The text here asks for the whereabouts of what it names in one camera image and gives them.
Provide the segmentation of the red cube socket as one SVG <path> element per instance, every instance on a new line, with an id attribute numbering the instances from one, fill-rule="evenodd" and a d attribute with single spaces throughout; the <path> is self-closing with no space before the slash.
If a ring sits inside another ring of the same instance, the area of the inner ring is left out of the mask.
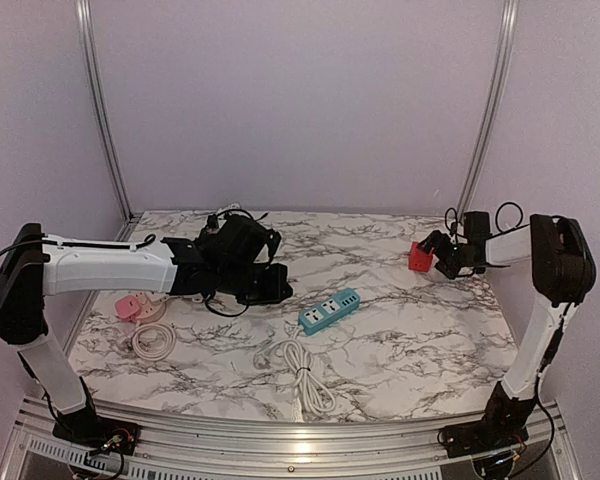
<path id="1" fill-rule="evenodd" d="M 409 251 L 408 268 L 418 273 L 428 273 L 433 264 L 434 254 L 426 253 L 419 248 L 418 242 L 413 242 Z"/>

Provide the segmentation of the teal power strip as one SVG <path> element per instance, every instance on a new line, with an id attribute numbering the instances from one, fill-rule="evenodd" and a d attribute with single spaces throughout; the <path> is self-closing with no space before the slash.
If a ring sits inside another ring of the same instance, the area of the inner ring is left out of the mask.
<path id="1" fill-rule="evenodd" d="M 344 289 L 298 315 L 298 325 L 307 336 L 312 336 L 357 310 L 361 298 L 353 289 Z"/>

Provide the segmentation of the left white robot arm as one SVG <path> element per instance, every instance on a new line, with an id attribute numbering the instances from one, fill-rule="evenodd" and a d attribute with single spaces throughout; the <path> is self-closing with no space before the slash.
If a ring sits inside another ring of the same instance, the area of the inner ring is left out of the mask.
<path id="1" fill-rule="evenodd" d="M 0 251 L 0 339 L 17 349 L 69 431 L 99 444 L 106 423 L 45 320 L 45 297 L 147 291 L 210 302 L 222 293 L 246 308 L 279 304 L 293 294 L 287 267 L 273 260 L 280 243 L 278 232 L 242 216 L 193 240 L 149 235 L 138 243 L 66 239 L 28 223 Z"/>

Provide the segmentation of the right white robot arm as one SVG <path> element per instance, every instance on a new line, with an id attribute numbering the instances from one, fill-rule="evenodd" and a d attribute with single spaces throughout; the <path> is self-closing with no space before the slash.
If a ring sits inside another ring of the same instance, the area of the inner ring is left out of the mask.
<path id="1" fill-rule="evenodd" d="M 566 328 L 596 280 L 596 265 L 577 220 L 533 214 L 526 224 L 491 231 L 490 214 L 469 211 L 462 232 L 432 231 L 413 248 L 432 255 L 435 269 L 454 280 L 461 272 L 483 274 L 529 262 L 534 303 L 518 353 L 489 400 L 503 409 L 533 407 L 545 371 L 553 362 Z"/>

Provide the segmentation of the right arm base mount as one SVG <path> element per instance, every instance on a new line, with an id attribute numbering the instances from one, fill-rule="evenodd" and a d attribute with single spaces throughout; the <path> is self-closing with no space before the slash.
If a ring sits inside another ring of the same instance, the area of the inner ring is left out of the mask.
<path id="1" fill-rule="evenodd" d="M 534 407 L 533 399 L 512 399 L 505 393 L 494 391 L 479 420 L 441 428 L 438 443 L 449 458 L 516 445 L 528 439 L 526 422 Z"/>

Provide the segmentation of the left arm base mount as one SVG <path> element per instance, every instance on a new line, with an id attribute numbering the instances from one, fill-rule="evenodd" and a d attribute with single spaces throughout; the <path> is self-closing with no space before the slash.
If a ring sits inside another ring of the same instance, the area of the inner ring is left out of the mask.
<path id="1" fill-rule="evenodd" d="M 97 453 L 116 450 L 123 455 L 135 451 L 140 427 L 138 424 L 100 416 L 92 403 L 75 413 L 63 415 L 47 399 L 49 413 L 54 419 L 56 438 L 90 447 Z"/>

